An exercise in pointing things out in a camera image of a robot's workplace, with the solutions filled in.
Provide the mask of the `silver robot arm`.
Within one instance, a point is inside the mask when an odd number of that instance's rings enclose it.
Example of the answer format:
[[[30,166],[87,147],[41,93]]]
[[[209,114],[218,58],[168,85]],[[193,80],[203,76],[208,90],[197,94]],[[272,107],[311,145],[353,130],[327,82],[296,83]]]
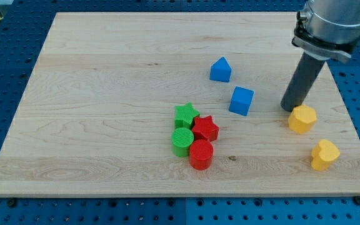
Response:
[[[318,60],[347,63],[360,40],[360,0],[308,0],[292,43]]]

